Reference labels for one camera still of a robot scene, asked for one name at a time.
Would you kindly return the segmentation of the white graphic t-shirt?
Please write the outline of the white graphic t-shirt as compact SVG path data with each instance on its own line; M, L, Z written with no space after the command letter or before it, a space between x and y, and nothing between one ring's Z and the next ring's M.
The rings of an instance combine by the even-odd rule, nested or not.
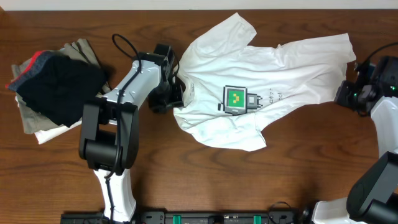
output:
M179 127L209 147L255 151L262 130L305 105L333 101L356 56L348 34L254 47L255 28L233 14L180 59Z

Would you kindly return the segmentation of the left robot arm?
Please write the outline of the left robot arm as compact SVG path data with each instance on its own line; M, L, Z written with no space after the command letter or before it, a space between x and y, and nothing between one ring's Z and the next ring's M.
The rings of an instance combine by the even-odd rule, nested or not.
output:
M157 44L152 53L139 53L118 86L85 103L79 155L97 176L105 210L82 223L131 223L136 201L130 169L139 149L139 108L147 101L154 113L166 113L183 103L182 86L175 81L176 54Z

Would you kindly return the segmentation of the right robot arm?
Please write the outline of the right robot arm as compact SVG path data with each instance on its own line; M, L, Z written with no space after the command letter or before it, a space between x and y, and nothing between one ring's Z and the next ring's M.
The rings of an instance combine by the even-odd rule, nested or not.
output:
M334 102L372 119L379 159L347 197L317 202L303 212L302 223L397 224L397 58L366 61L355 70L356 81L343 81Z

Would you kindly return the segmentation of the black folded garment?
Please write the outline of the black folded garment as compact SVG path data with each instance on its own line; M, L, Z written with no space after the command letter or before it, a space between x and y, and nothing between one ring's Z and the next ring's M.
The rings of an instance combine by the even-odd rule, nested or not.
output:
M70 127L107 81L106 72L96 65L42 50L33 54L27 68L6 88L18 93L33 111L56 125Z

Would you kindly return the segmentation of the white folded garment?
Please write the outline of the white folded garment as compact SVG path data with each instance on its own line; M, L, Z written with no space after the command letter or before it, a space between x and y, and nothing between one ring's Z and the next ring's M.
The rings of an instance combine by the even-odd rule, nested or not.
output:
M22 98L17 94L15 96L19 112L21 114L22 125L25 134L34 134L39 144L47 141L81 125L79 120L70 127L57 125L44 115L28 108Z

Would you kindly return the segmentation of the khaki folded garment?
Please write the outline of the khaki folded garment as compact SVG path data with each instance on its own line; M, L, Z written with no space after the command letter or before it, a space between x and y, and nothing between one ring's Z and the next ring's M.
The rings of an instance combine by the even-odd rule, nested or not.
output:
M64 47L62 49L52 50L52 52L55 52L56 54L66 55L71 59L81 60L88 64L100 67L100 63L96 57L96 54L94 53L94 50L91 48L90 43L86 39L78 39L71 44L66 43L64 44ZM33 57L26 60L20 65L11 65L13 77L17 78L19 75L21 75L22 72L28 67L32 59ZM24 132L26 134L34 134L37 131L48 131L53 128L62 127L62 125L56 125L44 115L30 109L18 93L16 94L16 101L21 114Z

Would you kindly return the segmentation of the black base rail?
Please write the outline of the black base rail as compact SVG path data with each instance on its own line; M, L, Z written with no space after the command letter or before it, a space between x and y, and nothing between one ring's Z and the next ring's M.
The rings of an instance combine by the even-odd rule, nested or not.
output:
M260 212L168 212L152 210L136 212L136 206L110 203L103 213L65 213L60 223L141 223L141 224L270 224L311 223L313 208L303 210L277 202Z

